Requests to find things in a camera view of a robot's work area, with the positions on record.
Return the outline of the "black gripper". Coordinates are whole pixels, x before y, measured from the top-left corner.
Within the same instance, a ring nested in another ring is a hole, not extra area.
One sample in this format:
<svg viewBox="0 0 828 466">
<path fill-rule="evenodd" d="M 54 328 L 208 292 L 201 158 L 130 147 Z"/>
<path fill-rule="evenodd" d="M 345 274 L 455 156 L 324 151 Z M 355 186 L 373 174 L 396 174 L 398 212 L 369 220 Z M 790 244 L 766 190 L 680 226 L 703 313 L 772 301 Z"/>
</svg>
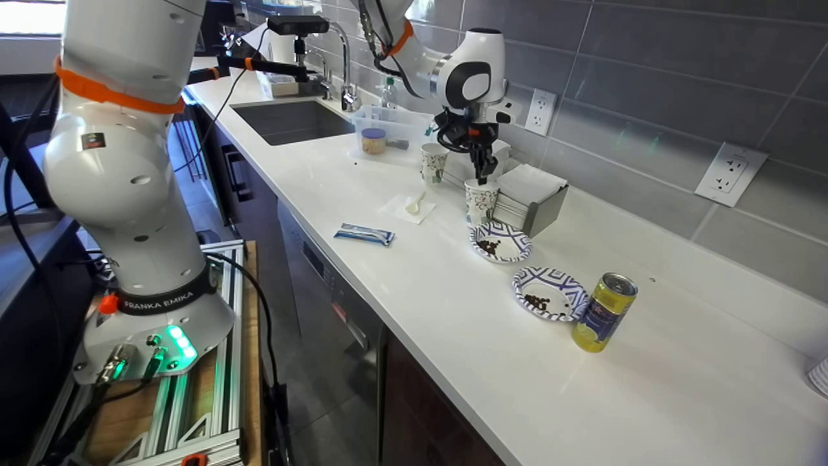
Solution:
<svg viewBox="0 0 828 466">
<path fill-rule="evenodd" d="M 472 154 L 474 177 L 487 183 L 495 172 L 492 146 L 496 139 L 495 125 L 479 125 L 472 117 L 443 110 L 435 117 L 437 143 L 452 154 Z"/>
</svg>

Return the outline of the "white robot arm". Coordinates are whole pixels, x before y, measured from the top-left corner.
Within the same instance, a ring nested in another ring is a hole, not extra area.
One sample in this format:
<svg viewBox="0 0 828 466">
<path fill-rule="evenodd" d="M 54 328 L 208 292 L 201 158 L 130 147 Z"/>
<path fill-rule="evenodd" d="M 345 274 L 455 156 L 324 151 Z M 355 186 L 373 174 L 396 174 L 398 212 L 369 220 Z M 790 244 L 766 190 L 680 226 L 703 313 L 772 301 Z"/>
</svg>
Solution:
<svg viewBox="0 0 828 466">
<path fill-rule="evenodd" d="M 437 143 L 487 181 L 508 123 L 505 36 L 472 28 L 437 51 L 415 36 L 411 0 L 351 4 L 376 66 L 440 103 Z M 72 361 L 83 387 L 183 375 L 232 328 L 165 146 L 205 14 L 208 0 L 67 0 L 43 180 L 114 269 Z"/>
</svg>

